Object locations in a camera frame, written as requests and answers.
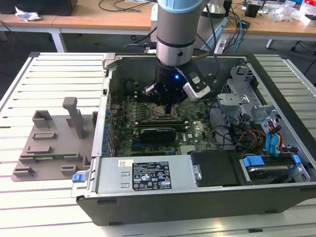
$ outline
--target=sticker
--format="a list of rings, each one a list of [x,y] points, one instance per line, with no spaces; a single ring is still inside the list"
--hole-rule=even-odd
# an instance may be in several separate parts
[[[118,160],[118,166],[119,167],[124,167],[124,166],[132,166],[133,165],[132,159],[119,159]]]
[[[171,189],[169,163],[133,163],[133,190]]]

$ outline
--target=robotic arm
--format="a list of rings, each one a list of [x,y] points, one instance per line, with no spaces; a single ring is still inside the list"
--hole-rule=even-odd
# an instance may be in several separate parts
[[[166,114],[187,97],[195,102],[210,91],[191,60],[205,4],[205,0],[158,0],[156,77],[145,93],[164,105]]]

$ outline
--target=plastic bag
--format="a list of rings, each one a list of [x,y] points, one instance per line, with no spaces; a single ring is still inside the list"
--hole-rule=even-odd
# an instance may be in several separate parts
[[[271,17],[273,22],[285,21],[285,20],[292,21],[292,18],[290,16],[292,15],[294,11],[296,11],[296,9],[291,7],[288,0],[286,0],[285,3],[281,7],[270,11],[269,16]]]
[[[17,7],[15,7],[16,10],[16,17],[19,18],[21,21],[29,22],[34,20],[39,20],[40,16],[37,12],[25,12],[21,11]]]
[[[316,0],[303,0],[300,11],[305,15],[316,15]]]

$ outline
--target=desk leg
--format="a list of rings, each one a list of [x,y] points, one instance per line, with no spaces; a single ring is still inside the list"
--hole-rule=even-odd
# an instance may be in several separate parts
[[[4,31],[0,31],[0,41],[7,41],[8,38],[6,37]]]
[[[65,46],[63,35],[60,33],[59,28],[51,28],[50,31],[51,36],[53,37],[57,52],[66,53],[67,49]]]
[[[217,40],[216,48],[214,53],[222,54],[226,45],[227,40],[229,39],[230,34],[221,34],[219,39]]]
[[[267,45],[266,45],[266,48],[267,49],[270,49],[270,48],[272,48],[272,44],[274,43],[274,39],[270,39],[269,41],[268,41],[268,43],[267,43]]]

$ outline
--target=metal slotted platform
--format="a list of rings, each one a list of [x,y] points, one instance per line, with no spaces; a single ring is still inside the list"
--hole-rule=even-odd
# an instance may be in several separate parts
[[[83,114],[98,109],[101,53],[41,53],[29,58],[0,103],[0,236],[313,236],[316,199],[280,214],[98,227],[71,198],[71,180],[12,182],[10,176],[32,128],[35,110],[66,114],[76,96]],[[249,233],[249,229],[263,232]]]
[[[256,55],[282,95],[296,112],[303,124],[316,139],[316,89],[290,60],[278,55]],[[259,84],[265,101],[271,100]]]

